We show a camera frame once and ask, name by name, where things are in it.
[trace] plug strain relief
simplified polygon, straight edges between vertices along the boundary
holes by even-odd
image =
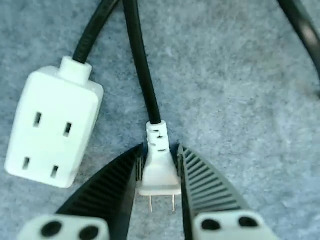
[[[66,81],[78,85],[85,85],[91,75],[92,66],[88,63],[80,63],[70,56],[64,56],[61,61],[58,75]]]
[[[161,154],[170,152],[167,123],[161,121],[158,124],[146,124],[146,134],[149,154]]]

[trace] outlet slot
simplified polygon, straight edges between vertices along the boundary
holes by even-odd
[[[39,124],[40,124],[40,121],[41,121],[41,112],[37,112],[36,115],[35,115],[35,119],[34,119],[34,123],[33,123],[33,126],[34,127],[39,127]]]
[[[58,166],[54,166],[53,169],[52,169],[52,173],[51,173],[51,178],[55,178],[56,175],[57,175],[57,172],[58,172]]]
[[[30,157],[25,157],[25,158],[24,158],[24,162],[23,162],[23,167],[22,167],[22,169],[23,169],[23,170],[27,170],[28,167],[29,167],[29,163],[30,163]]]
[[[72,127],[72,124],[70,122],[68,122],[65,126],[65,130],[64,130],[64,134],[63,134],[65,137],[69,136],[70,131],[71,131],[71,127]]]

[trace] extension cord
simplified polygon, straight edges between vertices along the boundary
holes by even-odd
[[[65,56],[60,68],[31,73],[17,106],[5,169],[14,176],[68,188],[95,127],[104,89],[92,66]]]

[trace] electrical plug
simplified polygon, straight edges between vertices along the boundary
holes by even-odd
[[[168,129],[165,121],[146,124],[148,154],[138,183],[138,193],[149,197],[152,212],[152,196],[172,196],[175,211],[175,195],[181,195],[181,184],[170,152]]]
[[[97,217],[43,215],[27,222],[17,240],[110,240],[108,223]]]
[[[68,188],[74,182],[100,110],[104,89],[92,66],[65,56],[60,68],[31,73],[19,100],[5,170]]]
[[[192,235],[195,240],[279,240],[251,210],[200,212],[192,222]]]

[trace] ribbed black housing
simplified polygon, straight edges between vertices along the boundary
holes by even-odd
[[[200,213],[250,209],[231,183],[192,150],[179,146],[183,227],[186,240],[193,240],[192,222]]]
[[[137,184],[137,163],[143,145],[125,152],[91,177],[56,212],[104,219],[111,239],[126,240]]]

